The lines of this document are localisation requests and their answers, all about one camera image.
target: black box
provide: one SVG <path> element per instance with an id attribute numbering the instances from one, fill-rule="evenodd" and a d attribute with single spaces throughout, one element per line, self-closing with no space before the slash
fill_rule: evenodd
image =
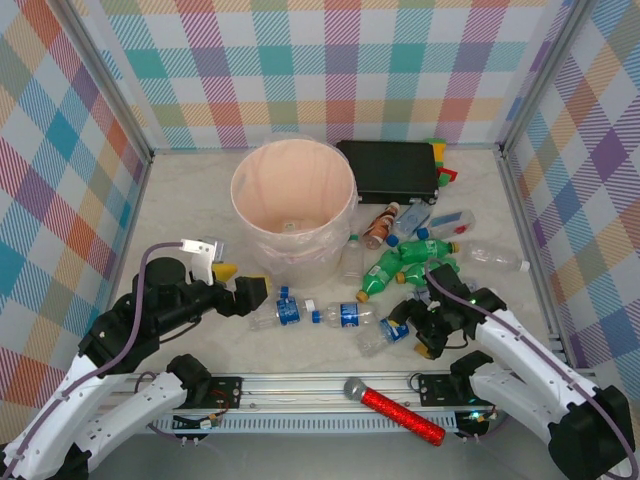
<path id="1" fill-rule="evenodd" d="M 342 140 L 336 147 L 349 160 L 362 203 L 408 205 L 417 198 L 436 202 L 438 175 L 431 144 Z"/>

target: green bottle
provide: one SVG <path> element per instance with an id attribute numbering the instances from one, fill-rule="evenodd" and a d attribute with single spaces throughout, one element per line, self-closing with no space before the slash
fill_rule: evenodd
<path id="1" fill-rule="evenodd" d="M 457 243 L 443 242 L 442 240 L 419 240 L 398 245 L 398 252 L 405 265 L 424 263 L 430 258 L 444 258 L 458 250 Z"/>
<path id="2" fill-rule="evenodd" d="M 399 253 L 393 250 L 384 252 L 378 263 L 371 267 L 362 279 L 362 290 L 356 294 L 356 299 L 364 303 L 371 295 L 382 292 L 402 267 Z"/>
<path id="3" fill-rule="evenodd" d="M 460 271 L 460 267 L 458 266 L 458 263 L 455 261 L 455 259 L 443 258 L 442 262 L 451 265 L 456 273 Z M 439 265 L 432 265 L 429 271 L 438 267 Z M 398 282 L 399 284 L 412 283 L 413 285 L 416 285 L 418 287 L 426 285 L 427 281 L 424 279 L 424 263 L 416 263 L 406 272 L 397 273 L 396 282 Z"/>

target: white floor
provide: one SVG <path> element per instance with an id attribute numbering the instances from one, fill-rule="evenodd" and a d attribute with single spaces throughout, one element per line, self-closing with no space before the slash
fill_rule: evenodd
<path id="1" fill-rule="evenodd" d="M 231 176 L 242 160 L 242 152 L 165 155 L 156 158 L 140 210 L 140 216 L 124 265 L 118 295 L 131 289 L 140 257 L 151 244 L 197 239 L 214 235 L 228 242 L 226 261 L 238 264 L 239 274 L 255 274 L 260 269 L 251 258 L 243 238 L 229 195 Z M 509 211 L 495 165 L 488 150 L 449 150 L 445 165 L 460 172 L 455 183 L 441 190 L 435 213 L 458 208 L 473 210 L 476 228 L 463 238 L 489 239 L 497 245 L 520 250 L 515 226 Z M 381 206 L 358 207 L 354 224 L 364 229 Z M 368 252 L 366 267 L 382 253 Z M 180 258 L 188 264 L 188 256 L 177 250 L 163 255 Z M 534 294 L 529 275 L 499 275 L 461 265 L 464 276 L 475 277 L 480 286 L 494 287 L 524 326 L 539 340 L 547 343 L 547 329 Z M 388 314 L 412 288 L 392 283 L 385 292 L 372 297 L 382 315 Z M 356 288 L 340 282 L 304 292 L 297 297 L 313 298 L 320 307 L 334 301 L 351 301 Z M 212 372 L 289 373 L 289 372 L 358 372 L 358 371 L 424 371 L 446 370 L 451 362 L 478 348 L 471 342 L 465 350 L 445 351 L 436 361 L 429 361 L 413 351 L 417 340 L 413 334 L 372 359 L 360 356 L 354 342 L 359 328 L 332 329 L 326 325 L 302 322 L 270 331 L 252 332 L 246 318 L 224 318 L 207 314 L 202 323 L 183 337 L 163 345 L 148 358 L 140 371 L 163 371 L 176 355 L 191 353 Z M 455 334 L 450 344 L 459 344 Z"/>

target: microphone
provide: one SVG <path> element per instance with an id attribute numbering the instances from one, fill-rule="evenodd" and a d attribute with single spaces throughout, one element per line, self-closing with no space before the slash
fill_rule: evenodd
<path id="1" fill-rule="evenodd" d="M 406 409 L 390 398 L 367 387 L 365 383 L 357 377 L 349 378 L 344 384 L 344 394 L 349 400 L 356 400 L 376 412 L 390 418 L 407 430 L 422 437 L 427 442 L 436 447 L 442 445 L 444 440 L 444 428 L 422 418 L 417 413 Z"/>

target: blue bottle cap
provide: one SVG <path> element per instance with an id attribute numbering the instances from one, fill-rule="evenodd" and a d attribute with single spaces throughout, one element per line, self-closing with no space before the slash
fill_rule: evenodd
<path id="1" fill-rule="evenodd" d="M 416 230 L 416 235 L 418 235 L 418 238 L 420 240 L 426 240 L 427 238 L 429 238 L 429 230 L 427 230 L 424 227 L 421 227 L 418 230 Z"/>
<path id="2" fill-rule="evenodd" d="M 391 234 L 387 237 L 387 245 L 390 247 L 395 247 L 398 244 L 399 240 L 394 234 Z"/>

